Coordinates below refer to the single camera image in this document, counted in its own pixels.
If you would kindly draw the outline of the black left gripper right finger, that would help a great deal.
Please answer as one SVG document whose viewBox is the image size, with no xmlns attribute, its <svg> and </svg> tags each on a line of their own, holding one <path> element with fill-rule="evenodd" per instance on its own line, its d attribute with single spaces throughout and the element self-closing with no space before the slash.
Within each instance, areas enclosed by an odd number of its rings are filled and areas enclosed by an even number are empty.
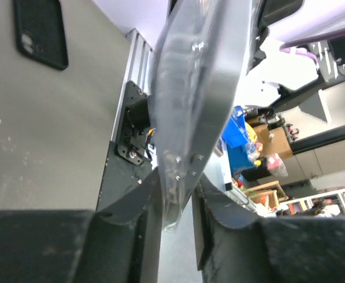
<svg viewBox="0 0 345 283">
<path fill-rule="evenodd" d="M 345 282 L 345 218 L 264 218 L 205 176 L 192 204 L 204 282 Z"/>
</svg>

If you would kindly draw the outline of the clear transparent phone case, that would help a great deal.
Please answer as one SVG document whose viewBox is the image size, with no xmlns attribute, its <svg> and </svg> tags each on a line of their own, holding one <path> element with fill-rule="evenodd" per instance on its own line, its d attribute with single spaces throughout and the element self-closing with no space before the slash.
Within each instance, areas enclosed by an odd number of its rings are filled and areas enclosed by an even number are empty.
<svg viewBox="0 0 345 283">
<path fill-rule="evenodd" d="M 190 150 L 203 107 L 208 45 L 224 1 L 178 1 L 156 44 L 150 89 L 162 189 L 162 228 L 177 226 L 192 193 Z"/>
</svg>

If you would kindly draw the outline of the black screen smartphone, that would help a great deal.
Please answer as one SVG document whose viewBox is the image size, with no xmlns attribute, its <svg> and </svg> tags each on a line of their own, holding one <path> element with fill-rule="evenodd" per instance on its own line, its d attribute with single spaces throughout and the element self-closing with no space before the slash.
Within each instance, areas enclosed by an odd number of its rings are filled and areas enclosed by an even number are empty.
<svg viewBox="0 0 345 283">
<path fill-rule="evenodd" d="M 258 1 L 224 1 L 208 45 L 208 59 L 192 146 L 188 182 L 192 192 L 228 120 L 239 80 L 245 76 Z"/>
</svg>

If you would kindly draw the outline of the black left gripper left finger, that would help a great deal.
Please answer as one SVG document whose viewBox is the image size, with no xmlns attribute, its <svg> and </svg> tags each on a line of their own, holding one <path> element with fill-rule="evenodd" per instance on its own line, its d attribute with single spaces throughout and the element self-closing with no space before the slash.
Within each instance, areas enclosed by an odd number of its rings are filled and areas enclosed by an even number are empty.
<svg viewBox="0 0 345 283">
<path fill-rule="evenodd" d="M 0 210 L 0 282 L 156 282 L 160 176 L 106 208 Z"/>
</svg>

